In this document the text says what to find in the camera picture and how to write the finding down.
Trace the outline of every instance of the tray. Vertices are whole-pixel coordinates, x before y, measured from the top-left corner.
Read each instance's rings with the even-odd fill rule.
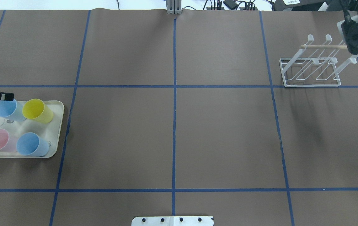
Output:
[[[33,120],[24,120],[22,122],[7,120],[0,117],[0,129],[5,129],[16,137],[20,137],[24,133],[33,132],[48,141],[49,151],[45,156],[34,157],[24,156],[15,153],[0,152],[0,159],[46,159],[52,157],[57,151],[59,136],[61,130],[61,122],[63,120],[64,105],[57,100],[44,100],[44,103],[53,111],[54,117],[50,123],[42,124]]]

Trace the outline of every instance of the blue cup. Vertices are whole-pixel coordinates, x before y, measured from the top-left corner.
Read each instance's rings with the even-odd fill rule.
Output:
[[[23,105],[17,102],[16,99],[13,99],[13,101],[1,100],[0,117],[14,121],[24,121]]]
[[[17,140],[17,152],[22,155],[40,157],[48,151],[48,142],[35,133],[25,133]]]

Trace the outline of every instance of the plastic cup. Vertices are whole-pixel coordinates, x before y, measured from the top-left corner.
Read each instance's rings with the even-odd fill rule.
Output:
[[[17,138],[12,136],[7,130],[0,129],[0,152],[16,152]]]
[[[48,142],[35,133],[25,133],[17,141],[17,152],[22,155],[40,157],[48,151]]]
[[[47,124],[53,119],[52,110],[40,99],[32,99],[25,103],[23,116],[27,119]]]
[[[13,101],[1,100],[0,117],[14,121],[24,121],[22,104],[17,102],[16,99],[13,99]]]

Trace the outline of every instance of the yellow cup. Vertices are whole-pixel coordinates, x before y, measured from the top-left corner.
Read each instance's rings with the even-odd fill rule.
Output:
[[[52,121],[53,112],[42,100],[32,99],[25,103],[23,107],[23,116],[29,120],[47,124]]]

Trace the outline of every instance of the pink cup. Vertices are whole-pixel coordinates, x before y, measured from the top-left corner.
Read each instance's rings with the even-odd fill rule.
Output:
[[[0,129],[0,152],[13,153],[16,152],[17,138],[10,135],[7,130]]]

